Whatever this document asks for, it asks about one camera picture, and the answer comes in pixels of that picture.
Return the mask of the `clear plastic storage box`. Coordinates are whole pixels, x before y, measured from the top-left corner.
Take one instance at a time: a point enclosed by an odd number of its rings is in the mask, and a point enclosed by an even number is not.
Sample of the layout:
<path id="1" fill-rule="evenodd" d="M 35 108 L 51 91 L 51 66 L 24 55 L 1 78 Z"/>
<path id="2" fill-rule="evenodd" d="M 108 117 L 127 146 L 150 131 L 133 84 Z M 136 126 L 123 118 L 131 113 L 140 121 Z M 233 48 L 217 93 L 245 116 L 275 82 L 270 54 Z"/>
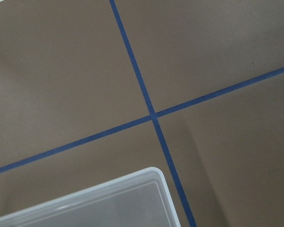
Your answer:
<path id="1" fill-rule="evenodd" d="M 162 171 L 148 167 L 0 217 L 0 227 L 178 227 Z"/>

